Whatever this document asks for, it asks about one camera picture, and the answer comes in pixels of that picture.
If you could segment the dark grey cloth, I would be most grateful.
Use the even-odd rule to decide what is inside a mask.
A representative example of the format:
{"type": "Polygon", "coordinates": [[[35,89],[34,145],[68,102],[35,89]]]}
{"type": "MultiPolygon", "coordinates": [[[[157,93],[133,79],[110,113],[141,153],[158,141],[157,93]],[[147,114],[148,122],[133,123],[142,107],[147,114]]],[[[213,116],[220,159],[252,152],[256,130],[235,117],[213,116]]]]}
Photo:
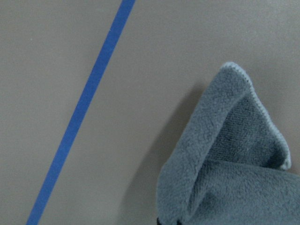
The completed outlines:
{"type": "Polygon", "coordinates": [[[159,225],[297,225],[300,178],[247,73],[225,63],[157,184],[159,225]]]}

